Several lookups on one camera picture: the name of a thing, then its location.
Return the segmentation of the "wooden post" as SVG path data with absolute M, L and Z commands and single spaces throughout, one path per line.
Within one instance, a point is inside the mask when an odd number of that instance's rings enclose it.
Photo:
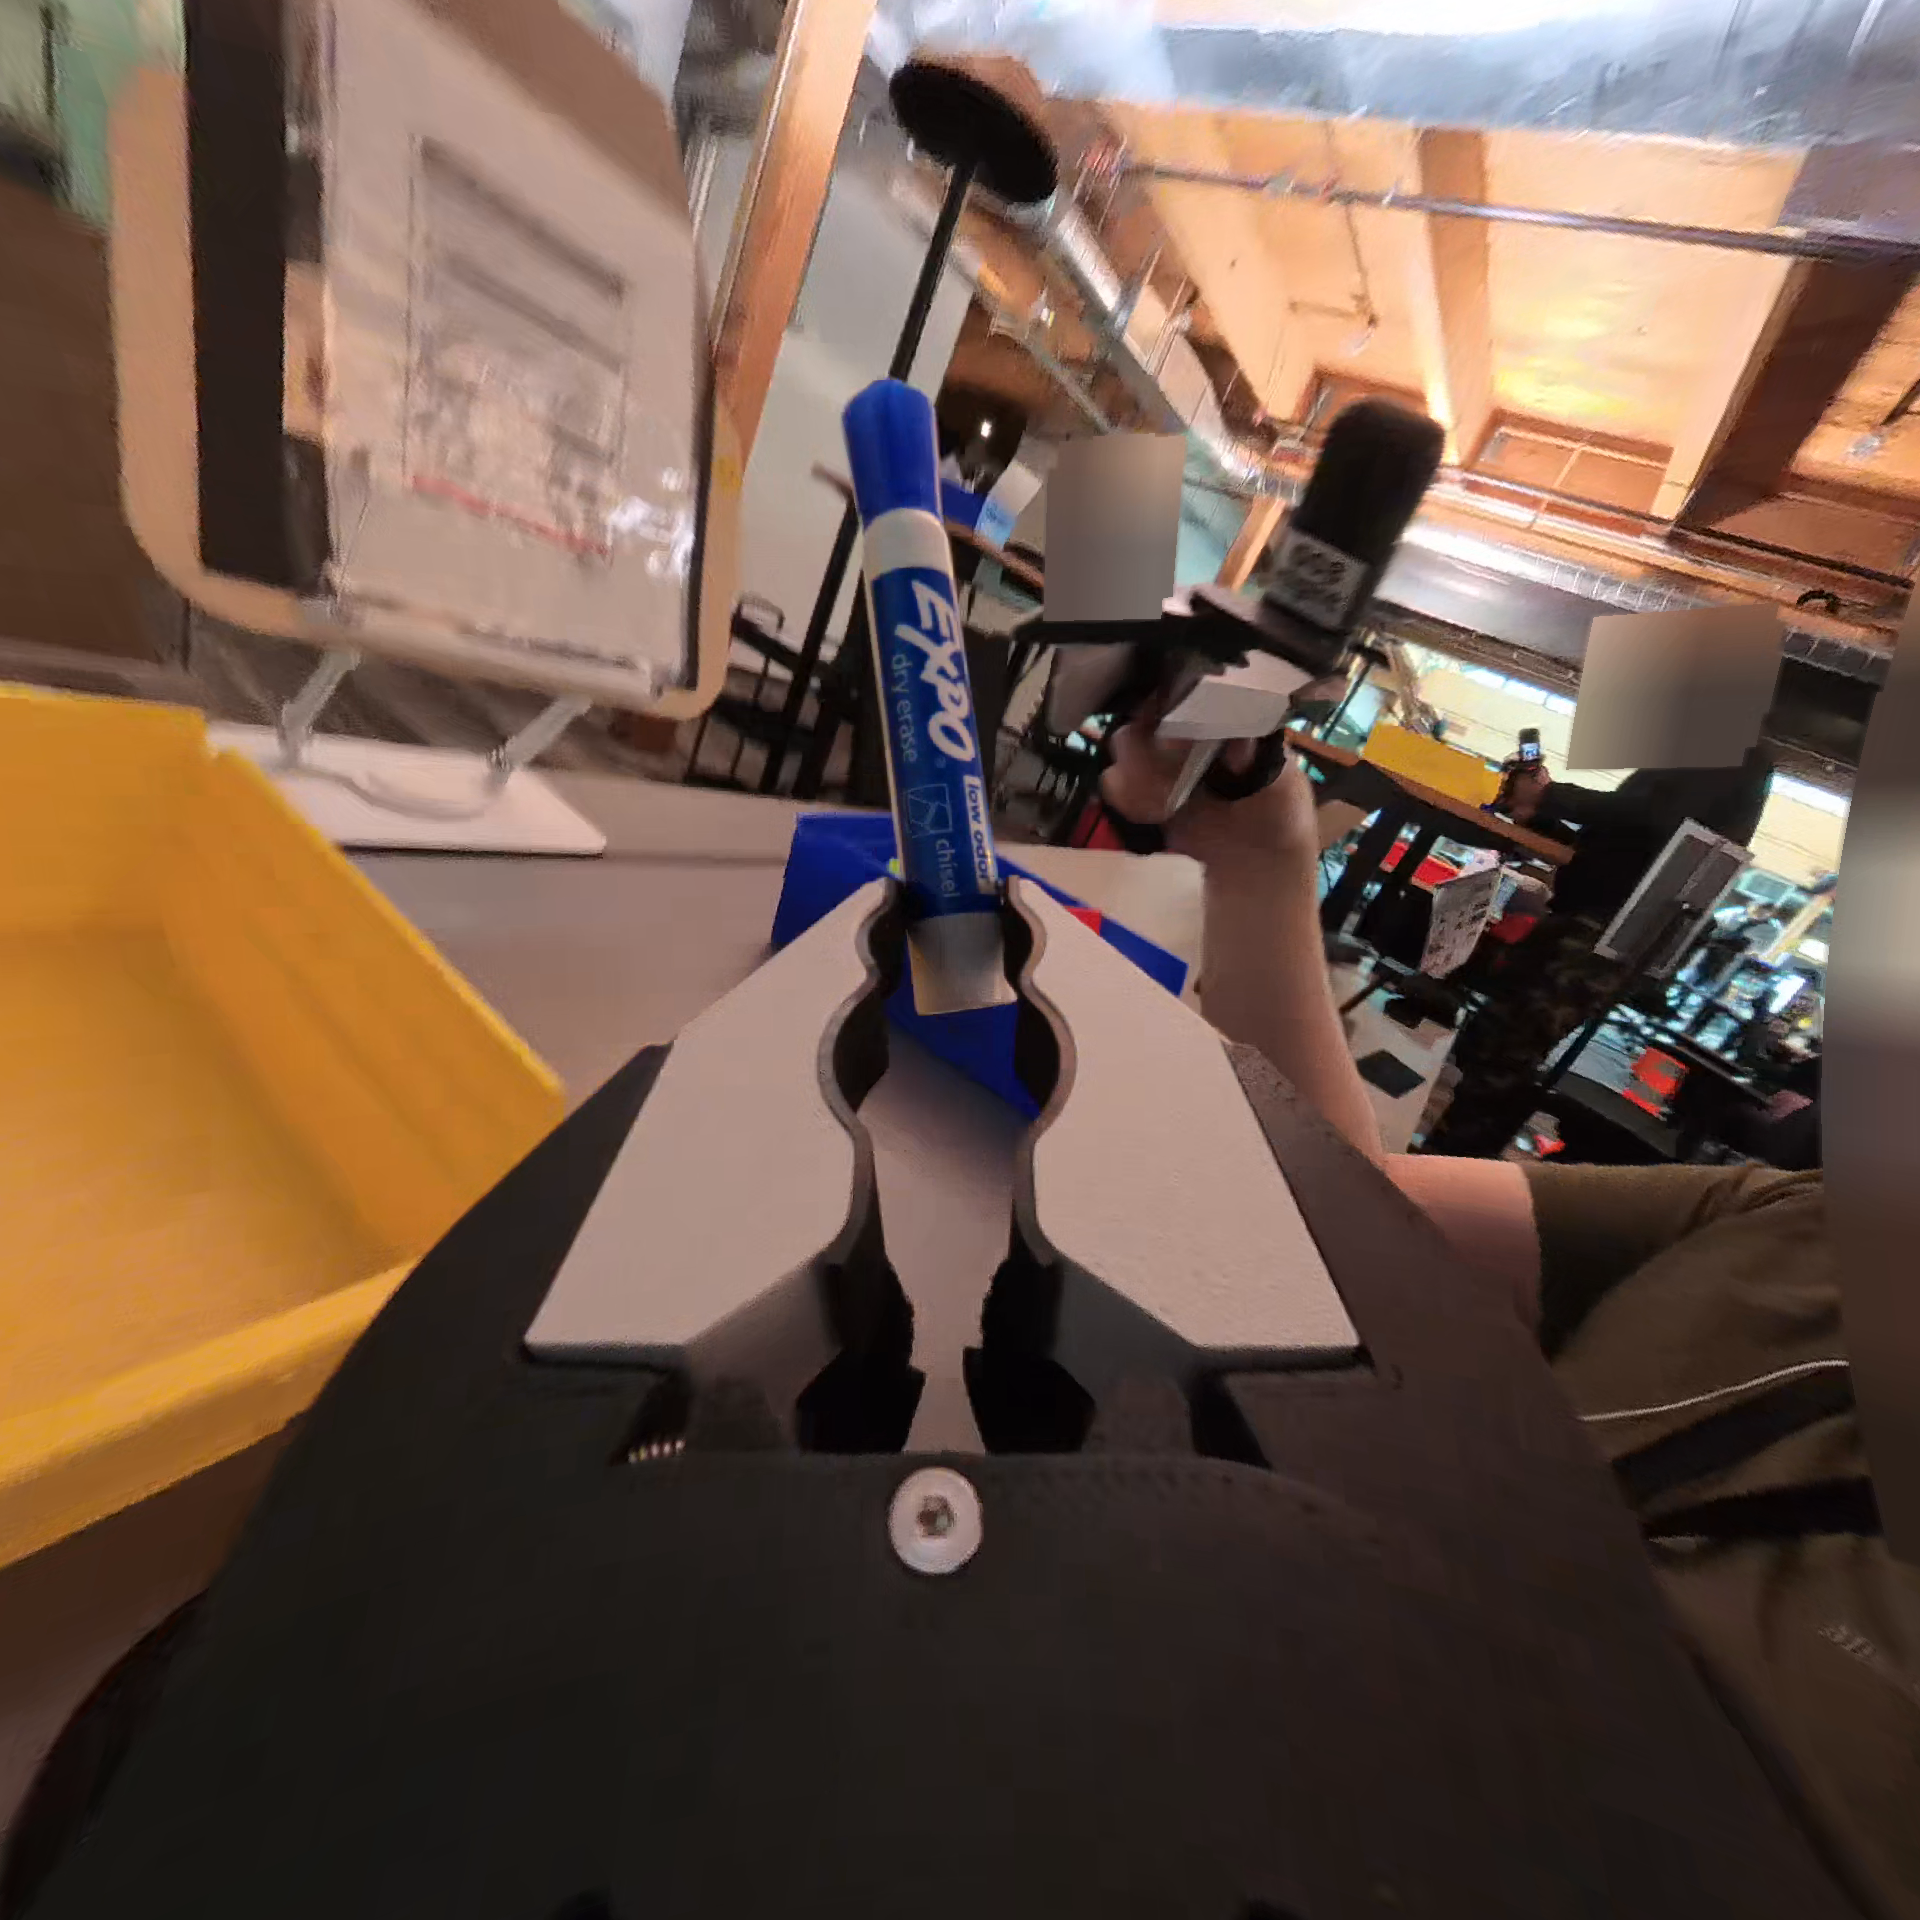
M 711 386 L 744 464 L 822 219 L 876 3 L 793 3 L 735 200 L 711 313 Z

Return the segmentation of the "document board on white stand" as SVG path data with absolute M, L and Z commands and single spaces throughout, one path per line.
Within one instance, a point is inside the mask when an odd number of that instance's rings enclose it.
M 567 5 L 183 5 L 111 101 L 119 489 L 315 658 L 223 744 L 331 843 L 597 858 L 540 777 L 729 669 L 739 446 L 669 101 Z

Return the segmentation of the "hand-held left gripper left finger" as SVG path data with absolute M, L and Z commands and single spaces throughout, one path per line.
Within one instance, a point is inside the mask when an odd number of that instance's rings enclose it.
M 804 1449 L 900 1451 L 913 1312 L 861 1110 L 889 1067 L 905 902 L 870 881 L 680 1029 L 523 1346 L 757 1390 Z

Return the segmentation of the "blue plastic bin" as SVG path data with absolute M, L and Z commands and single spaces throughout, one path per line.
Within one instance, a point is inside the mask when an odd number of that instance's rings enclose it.
M 1123 953 L 1136 970 L 1153 979 L 1165 992 L 1182 994 L 1193 975 L 1196 935 L 1151 931 L 1145 906 L 1099 906 L 1091 894 L 1092 879 L 1055 881 L 1041 869 L 1048 849 L 1000 856 L 1005 874 L 1030 881 L 1048 897 L 1064 897 L 1101 913 L 1096 935 Z M 780 902 L 773 917 L 773 951 L 791 947 L 803 934 L 821 923 L 836 906 L 876 881 L 895 861 L 895 827 L 877 813 L 811 809 L 798 816 L 783 861 Z M 966 1081 L 984 1088 L 1023 1118 L 1038 1105 L 1016 1079 L 1016 1014 L 993 1008 L 965 1016 L 921 1016 L 908 979 L 900 979 L 885 1007 L 897 1035 L 919 1042 L 927 1054 L 958 1071 Z

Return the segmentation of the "black floor lamp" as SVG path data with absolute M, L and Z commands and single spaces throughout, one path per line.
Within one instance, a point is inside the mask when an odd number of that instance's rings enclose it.
M 1016 62 L 919 53 L 900 62 L 887 89 L 897 128 L 947 177 L 887 366 L 887 377 L 908 382 L 971 187 L 982 185 L 1011 209 L 1039 209 L 1059 191 L 1060 163 L 1039 120 L 1038 87 Z

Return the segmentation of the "person's right hand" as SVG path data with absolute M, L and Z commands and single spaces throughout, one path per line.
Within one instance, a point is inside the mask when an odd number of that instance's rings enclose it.
M 1188 858 L 1213 881 L 1311 877 L 1311 784 L 1277 737 L 1222 744 L 1191 784 L 1185 761 L 1188 746 L 1165 741 L 1145 719 L 1110 737 L 1096 825 L 1112 849 Z

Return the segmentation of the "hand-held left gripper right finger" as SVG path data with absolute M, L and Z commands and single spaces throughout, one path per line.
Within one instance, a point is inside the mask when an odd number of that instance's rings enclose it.
M 1000 899 L 1030 1112 L 965 1353 L 987 1451 L 1259 1451 L 1231 1386 L 1364 1361 L 1229 1046 L 1033 881 Z

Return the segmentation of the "blue dry-erase marker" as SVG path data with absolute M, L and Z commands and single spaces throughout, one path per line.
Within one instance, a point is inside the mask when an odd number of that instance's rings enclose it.
M 912 992 L 923 1018 L 958 1018 L 1015 989 L 934 426 L 893 377 L 844 411 Z

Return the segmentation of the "yellow plastic bin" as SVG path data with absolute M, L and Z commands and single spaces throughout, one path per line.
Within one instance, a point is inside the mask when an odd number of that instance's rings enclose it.
M 1475 809 L 1494 805 L 1502 790 L 1502 773 L 1486 757 L 1384 720 L 1366 734 L 1359 760 Z
M 5 1566 L 288 1426 L 564 1112 L 197 714 L 5 686 Z

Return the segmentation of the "person's right forearm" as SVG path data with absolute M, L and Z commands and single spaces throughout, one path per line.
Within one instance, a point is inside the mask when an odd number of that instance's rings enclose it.
M 1390 1155 L 1328 982 L 1311 853 L 1203 853 L 1207 1021 L 1256 1049 L 1371 1161 L 1528 1334 L 1542 1317 L 1542 1245 L 1524 1173 L 1507 1161 Z

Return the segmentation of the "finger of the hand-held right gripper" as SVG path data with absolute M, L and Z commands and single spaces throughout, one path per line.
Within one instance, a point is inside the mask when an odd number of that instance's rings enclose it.
M 1051 738 L 1088 723 L 1158 723 L 1203 680 L 1203 654 L 1174 632 L 1039 632 L 1046 682 L 1039 728 Z

